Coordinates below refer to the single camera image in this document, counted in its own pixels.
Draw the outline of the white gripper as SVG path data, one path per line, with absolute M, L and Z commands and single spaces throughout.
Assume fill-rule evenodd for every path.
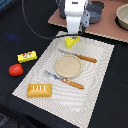
M 65 0 L 67 30 L 71 35 L 89 26 L 90 14 L 86 10 L 88 0 Z

